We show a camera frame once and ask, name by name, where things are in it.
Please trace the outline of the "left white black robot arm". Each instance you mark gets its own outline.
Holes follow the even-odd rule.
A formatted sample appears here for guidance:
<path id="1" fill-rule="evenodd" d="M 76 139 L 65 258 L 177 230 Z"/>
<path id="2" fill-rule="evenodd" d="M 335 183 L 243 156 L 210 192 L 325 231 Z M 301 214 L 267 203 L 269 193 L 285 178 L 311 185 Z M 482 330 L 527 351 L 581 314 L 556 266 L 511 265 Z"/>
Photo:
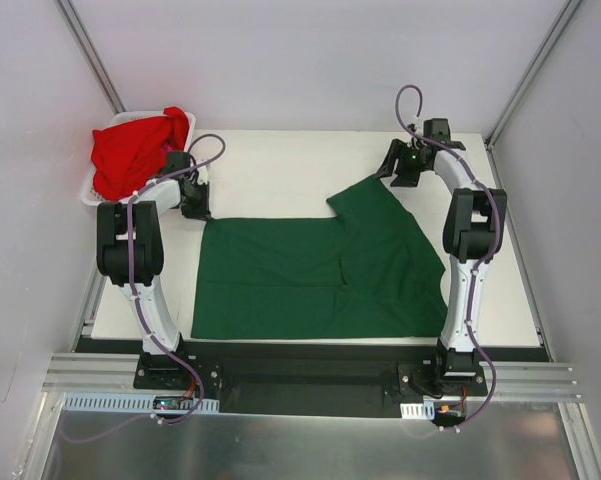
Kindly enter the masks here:
<path id="1" fill-rule="evenodd" d="M 157 369 L 157 377 L 172 389 L 190 381 L 192 366 L 161 286 L 165 251 L 160 217 L 184 202 L 188 187 L 209 185 L 211 162 L 195 163 L 185 151 L 171 152 L 164 173 L 124 200 L 100 203 L 96 211 L 97 268 L 120 289 L 133 312 L 142 335 L 140 367 Z"/>

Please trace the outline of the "green t shirt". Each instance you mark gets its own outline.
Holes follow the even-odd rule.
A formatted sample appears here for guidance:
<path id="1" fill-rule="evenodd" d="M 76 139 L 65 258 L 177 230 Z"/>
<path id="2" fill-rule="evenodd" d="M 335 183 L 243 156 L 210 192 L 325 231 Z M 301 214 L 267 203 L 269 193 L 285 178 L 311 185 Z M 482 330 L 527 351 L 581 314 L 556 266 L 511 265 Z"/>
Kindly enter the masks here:
<path id="1" fill-rule="evenodd" d="M 225 218 L 204 229 L 192 336 L 433 338 L 444 265 L 377 178 L 328 199 L 329 218 Z"/>

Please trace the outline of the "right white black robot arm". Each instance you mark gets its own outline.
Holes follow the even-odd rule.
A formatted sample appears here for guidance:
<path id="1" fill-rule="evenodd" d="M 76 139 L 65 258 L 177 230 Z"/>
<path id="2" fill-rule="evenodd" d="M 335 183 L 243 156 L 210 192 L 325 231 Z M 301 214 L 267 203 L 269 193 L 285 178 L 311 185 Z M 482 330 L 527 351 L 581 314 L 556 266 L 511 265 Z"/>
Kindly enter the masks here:
<path id="1" fill-rule="evenodd" d="M 391 177 L 394 187 L 415 187 L 422 173 L 432 171 L 451 195 L 442 232 L 451 267 L 446 320 L 434 359 L 408 380 L 415 392 L 440 398 L 482 375 L 479 313 L 488 268 L 502 245 L 507 194 L 477 178 L 464 145 L 451 139 L 446 119 L 426 120 L 422 127 L 411 123 L 405 131 L 411 139 L 391 142 L 376 176 Z"/>

